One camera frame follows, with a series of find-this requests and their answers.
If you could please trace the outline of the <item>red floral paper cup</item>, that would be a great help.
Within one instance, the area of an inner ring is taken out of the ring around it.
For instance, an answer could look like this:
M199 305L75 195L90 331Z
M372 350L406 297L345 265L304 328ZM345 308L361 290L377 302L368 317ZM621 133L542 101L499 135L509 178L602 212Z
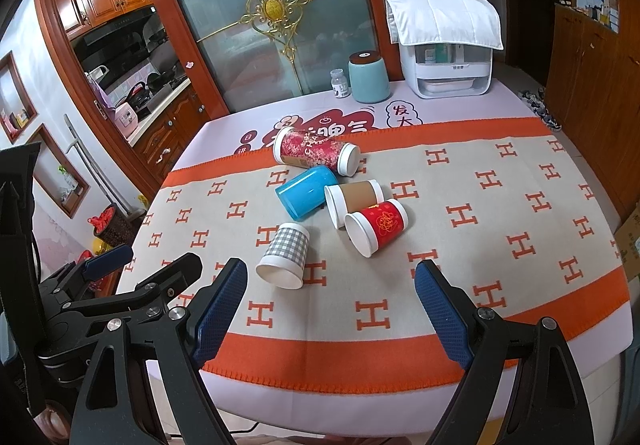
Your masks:
M283 127L274 139L273 158L297 168L326 166L339 176L352 177L360 162L360 149L352 142Z

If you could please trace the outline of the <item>blue plastic cup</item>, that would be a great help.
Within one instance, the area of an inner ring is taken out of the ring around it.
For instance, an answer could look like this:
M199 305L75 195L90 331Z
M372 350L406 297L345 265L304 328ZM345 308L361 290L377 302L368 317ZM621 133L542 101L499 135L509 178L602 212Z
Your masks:
M279 186L276 194L292 220L303 220L326 203L324 188L337 184L335 174L319 165Z

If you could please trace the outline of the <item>white countertop appliance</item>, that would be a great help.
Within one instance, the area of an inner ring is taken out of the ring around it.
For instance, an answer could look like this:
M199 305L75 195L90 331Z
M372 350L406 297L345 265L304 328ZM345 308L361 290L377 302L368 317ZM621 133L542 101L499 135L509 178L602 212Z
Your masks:
M399 45L401 70L423 99L485 94L492 77L491 48L468 44Z

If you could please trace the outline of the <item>red gold paper cup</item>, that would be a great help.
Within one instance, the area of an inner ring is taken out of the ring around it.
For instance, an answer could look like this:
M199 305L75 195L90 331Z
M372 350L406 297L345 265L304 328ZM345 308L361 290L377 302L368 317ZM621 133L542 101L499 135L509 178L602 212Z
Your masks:
M407 211L395 199L348 213L345 217L345 228L350 241L367 259L397 239L408 225Z

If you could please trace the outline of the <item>pink printed table cover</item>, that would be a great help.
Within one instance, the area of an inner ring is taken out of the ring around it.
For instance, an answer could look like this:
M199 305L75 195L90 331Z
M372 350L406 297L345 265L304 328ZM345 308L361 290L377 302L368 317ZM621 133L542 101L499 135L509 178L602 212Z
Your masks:
M365 257L326 209L314 211L304 220L303 272L280 288L255 269L290 219L277 189L297 170L277 163L265 141L304 118L361 149L356 181L376 180L407 224ZM239 152L251 128L263 143ZM632 340L627 279L590 180L570 146L501 84L433 101L398 90L364 108L298 98L209 123L160 187L119 290L186 252L202 261L198 287L231 257L250 270L203 379L222 410L276 427L434 428L462 370L416 296L424 260L478 307L522 323L554 318L583 376Z

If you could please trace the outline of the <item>brown kraft paper cup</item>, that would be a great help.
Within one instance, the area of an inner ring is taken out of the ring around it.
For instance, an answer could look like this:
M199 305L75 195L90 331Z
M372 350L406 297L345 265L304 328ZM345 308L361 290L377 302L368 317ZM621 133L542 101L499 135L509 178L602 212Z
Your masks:
M384 192L375 179L324 187L324 199L333 226L344 227L348 213L369 208L384 201Z

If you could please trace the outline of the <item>orange beige H-pattern blanket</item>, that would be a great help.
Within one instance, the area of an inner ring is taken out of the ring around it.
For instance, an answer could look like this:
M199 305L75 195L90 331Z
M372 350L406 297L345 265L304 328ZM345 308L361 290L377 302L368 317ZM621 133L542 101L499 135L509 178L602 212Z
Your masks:
M608 222L582 173L538 119L468 120L354 136L356 197L303 220L292 271L251 275L216 376L286 391L382 394L454 383L414 282L430 260L477 307L555 319L574 356L599 367L631 340L629 292Z

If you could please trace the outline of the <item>white folded cloth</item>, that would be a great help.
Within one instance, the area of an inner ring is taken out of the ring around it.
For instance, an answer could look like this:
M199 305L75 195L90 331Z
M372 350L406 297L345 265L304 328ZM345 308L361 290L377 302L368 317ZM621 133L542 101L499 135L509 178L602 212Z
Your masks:
M498 12L486 0L385 0L390 41L503 50Z

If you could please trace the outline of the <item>red decoration basket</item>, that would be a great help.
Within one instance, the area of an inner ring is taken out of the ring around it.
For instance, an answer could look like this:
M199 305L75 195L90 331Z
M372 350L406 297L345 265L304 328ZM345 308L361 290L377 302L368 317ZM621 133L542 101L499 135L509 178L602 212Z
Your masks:
M107 206L101 214L89 217L87 222L93 228L93 236L111 247L131 246L136 237L134 226L114 203Z

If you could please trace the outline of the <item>glass door gold ornament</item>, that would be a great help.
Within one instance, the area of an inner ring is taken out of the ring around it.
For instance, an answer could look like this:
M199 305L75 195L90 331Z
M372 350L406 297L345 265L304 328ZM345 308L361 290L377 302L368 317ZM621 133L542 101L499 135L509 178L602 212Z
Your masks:
M232 112L331 87L378 46L370 0L177 0Z

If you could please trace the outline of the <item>small white pill bottle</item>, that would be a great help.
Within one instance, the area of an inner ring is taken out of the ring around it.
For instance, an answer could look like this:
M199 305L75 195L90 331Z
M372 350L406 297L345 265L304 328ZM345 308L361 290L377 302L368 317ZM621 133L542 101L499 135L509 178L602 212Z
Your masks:
M342 68L331 70L330 77L332 90L337 98L344 98L350 95L349 84Z

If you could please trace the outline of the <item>pink small kitchen appliance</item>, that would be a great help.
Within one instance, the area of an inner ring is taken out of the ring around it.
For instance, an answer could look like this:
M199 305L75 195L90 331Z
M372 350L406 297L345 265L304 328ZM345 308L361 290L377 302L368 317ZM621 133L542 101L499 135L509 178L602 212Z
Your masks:
M114 124L117 127L117 130L124 136L128 138L136 128L138 127L138 116L129 104L129 102L124 101L120 105L115 108L114 111Z

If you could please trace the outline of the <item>grey checked paper cup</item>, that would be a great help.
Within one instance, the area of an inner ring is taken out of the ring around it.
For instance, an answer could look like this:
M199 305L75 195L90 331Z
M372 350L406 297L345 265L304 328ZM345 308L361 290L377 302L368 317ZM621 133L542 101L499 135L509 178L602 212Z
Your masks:
M285 290L303 287L309 240L309 233L303 225L280 225L255 267L258 277Z

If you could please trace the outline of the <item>teal ceramic canister brown lid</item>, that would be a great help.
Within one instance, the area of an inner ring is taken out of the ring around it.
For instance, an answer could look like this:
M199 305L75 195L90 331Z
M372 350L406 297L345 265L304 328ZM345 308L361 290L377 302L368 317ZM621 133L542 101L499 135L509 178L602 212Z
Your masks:
M348 76L352 97L360 104L377 104L390 97L390 80L385 62L375 50L351 54Z

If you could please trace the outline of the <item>wooden shelf cabinet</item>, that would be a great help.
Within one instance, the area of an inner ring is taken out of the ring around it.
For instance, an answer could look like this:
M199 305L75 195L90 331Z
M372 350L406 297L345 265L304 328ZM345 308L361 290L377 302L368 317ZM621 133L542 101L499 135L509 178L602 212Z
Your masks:
M639 0L556 0L546 103L627 217L639 201Z

